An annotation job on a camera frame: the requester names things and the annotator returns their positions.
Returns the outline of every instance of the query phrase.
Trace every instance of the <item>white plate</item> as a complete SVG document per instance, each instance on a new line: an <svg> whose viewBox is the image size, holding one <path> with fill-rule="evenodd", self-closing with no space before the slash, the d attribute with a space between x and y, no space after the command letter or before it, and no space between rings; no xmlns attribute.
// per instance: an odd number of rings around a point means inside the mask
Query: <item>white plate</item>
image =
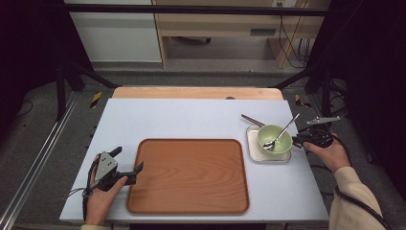
<svg viewBox="0 0 406 230"><path fill-rule="evenodd" d="M257 162L269 163L269 164L286 164L290 158L290 150L283 154L263 154L260 151L258 144L258 126L250 126L247 128L248 149L250 151L251 159Z"/></svg>

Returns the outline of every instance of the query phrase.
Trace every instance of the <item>sleeve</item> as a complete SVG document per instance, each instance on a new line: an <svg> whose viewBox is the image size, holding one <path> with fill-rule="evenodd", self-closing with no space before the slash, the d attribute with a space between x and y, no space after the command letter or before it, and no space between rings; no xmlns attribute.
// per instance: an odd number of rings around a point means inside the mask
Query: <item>sleeve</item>
<svg viewBox="0 0 406 230"><path fill-rule="evenodd" d="M343 167L337 170L334 176L337 180L338 188L343 194L362 201L382 216L375 196L366 185L361 183L357 173L352 167ZM329 229L370 230L385 228L368 212L344 200L337 194L334 194L334 200L332 201L330 210Z"/></svg>
<svg viewBox="0 0 406 230"><path fill-rule="evenodd" d="M98 225L84 224L81 226L80 230L109 230L109 228Z"/></svg>

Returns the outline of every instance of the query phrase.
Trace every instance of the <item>spoon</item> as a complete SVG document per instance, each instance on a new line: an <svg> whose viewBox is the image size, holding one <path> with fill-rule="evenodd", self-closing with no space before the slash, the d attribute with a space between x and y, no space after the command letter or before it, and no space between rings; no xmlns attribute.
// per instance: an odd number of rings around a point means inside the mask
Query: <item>spoon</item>
<svg viewBox="0 0 406 230"><path fill-rule="evenodd" d="M272 151L275 148L275 142L280 139L280 137L287 131L287 128L292 125L292 123L299 117L300 113L298 113L288 124L287 126L282 130L282 132L273 140L272 142L267 142L263 145L263 148L269 151Z"/></svg>

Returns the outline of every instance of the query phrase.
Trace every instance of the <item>floor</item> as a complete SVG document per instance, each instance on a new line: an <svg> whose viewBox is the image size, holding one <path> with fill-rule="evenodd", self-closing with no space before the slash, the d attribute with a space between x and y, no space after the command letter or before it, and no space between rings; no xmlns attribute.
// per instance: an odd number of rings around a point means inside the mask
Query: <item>floor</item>
<svg viewBox="0 0 406 230"><path fill-rule="evenodd" d="M293 65L300 65L292 55ZM174 38L169 49L167 68L159 64L97 63L96 70L104 78L123 85L189 85L189 86L250 86L266 87L286 80L301 69L276 66L274 57L264 38L213 38L210 44L199 40ZM81 161L91 143L106 100L112 89L107 89L93 80L83 77L86 88L72 93L67 85L67 98L78 97L74 110L56 143L48 148L50 155L44 164L31 192L24 198L13 229L79 229L77 224L61 222L58 217L64 204L64 197L72 189L73 181ZM282 93L288 100L292 112L301 112L304 118L297 122L298 129L305 127L305 121L314 119L314 107L305 106L312 101L303 91L306 79L295 82ZM95 108L89 104L95 92L101 91L100 102ZM297 103L300 96L302 103ZM333 124L333 130L348 144L354 168L361 179L375 193L384 217L394 229L406 229L406 205L394 189L384 169L370 164L360 137L340 97L331 100L333 111L338 111L342 120ZM48 135L56 124L56 85L51 82L32 90L26 95L20 113L12 124L10 135L0 146L0 210L4 212L22 184L30 166L44 148ZM321 164L312 154L308 155L311 165ZM335 186L330 174L314 168L314 174L321 193L325 196L327 209L332 201L328 193ZM118 225L115 229L128 229ZM267 229L283 229L281 224L267 224ZM294 223L288 229L327 229L326 223Z"/></svg>

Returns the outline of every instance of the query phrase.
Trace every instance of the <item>white tabletop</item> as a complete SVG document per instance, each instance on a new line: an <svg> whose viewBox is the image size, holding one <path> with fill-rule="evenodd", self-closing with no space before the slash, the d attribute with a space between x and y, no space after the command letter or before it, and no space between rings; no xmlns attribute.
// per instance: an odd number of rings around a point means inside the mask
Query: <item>white tabletop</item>
<svg viewBox="0 0 406 230"><path fill-rule="evenodd" d="M293 147L287 164L263 164L251 159L245 114L265 124L284 127L292 114L287 101L109 99L72 189L86 185L97 153L121 146L115 157L119 172L133 169L137 148L146 138L223 138L242 145L250 207L242 215L134 215L125 208L128 186L117 195L107 221L174 222L292 222L328 220L326 206L305 151ZM295 125L288 131L295 135ZM68 198L61 220L82 222L82 197Z"/></svg>

